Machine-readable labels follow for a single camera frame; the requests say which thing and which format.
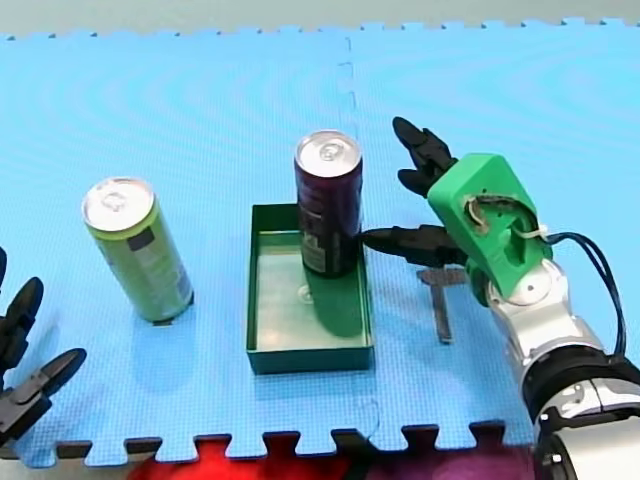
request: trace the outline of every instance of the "can lid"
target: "can lid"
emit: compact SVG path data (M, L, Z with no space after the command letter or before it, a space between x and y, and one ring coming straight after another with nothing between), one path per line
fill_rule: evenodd
M151 212L153 202L153 191L143 181L113 177L89 190L82 202L82 213L90 227L120 232L144 220Z
M339 177L355 169L362 155L358 144L337 130L321 130L303 138L296 162L317 177Z

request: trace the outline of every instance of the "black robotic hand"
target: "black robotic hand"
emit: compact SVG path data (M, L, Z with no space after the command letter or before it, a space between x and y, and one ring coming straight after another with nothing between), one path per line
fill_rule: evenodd
M0 287L6 272L7 255L0 248ZM51 408L49 397L56 393L82 366L87 353L69 350L56 357L16 388L4 389L4 374L24 356L27 336L42 302L42 281L31 278L0 315L0 446L24 435Z
M415 169L398 171L398 179L409 191L426 197L429 189L449 170L457 159L449 147L430 130L418 129L401 117L393 119L396 137L407 149ZM376 228L362 233L363 243L389 255L404 257L407 262L430 268L464 265L467 255L460 250L444 227L421 225L409 229L401 227Z

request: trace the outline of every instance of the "red fabric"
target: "red fabric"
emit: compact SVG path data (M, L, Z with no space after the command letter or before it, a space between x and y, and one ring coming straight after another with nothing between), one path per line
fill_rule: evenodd
M157 463L150 459L129 480L341 480L349 468L343 456L300 458L283 442L270 442L269 455L257 460L230 460L227 445L199 445L200 459L189 464Z

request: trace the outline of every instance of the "dark red can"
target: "dark red can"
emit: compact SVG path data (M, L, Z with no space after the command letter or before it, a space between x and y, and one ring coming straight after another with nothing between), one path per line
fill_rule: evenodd
M359 255L362 154L335 130L303 138L295 156L302 261L309 270L339 277Z

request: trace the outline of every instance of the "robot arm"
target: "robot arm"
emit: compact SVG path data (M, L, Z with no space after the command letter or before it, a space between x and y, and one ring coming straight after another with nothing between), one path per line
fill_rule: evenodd
M476 299L505 335L536 432L537 479L621 478L615 469L635 477L640 371L625 357L624 317L602 252L582 235L547 236L504 158L457 160L429 130L402 118L393 127L416 167L399 171L400 182L427 198L444 227L370 230L365 245L431 268L465 266ZM564 239L586 251L614 300L619 331L612 355L572 312L569 281L551 248Z

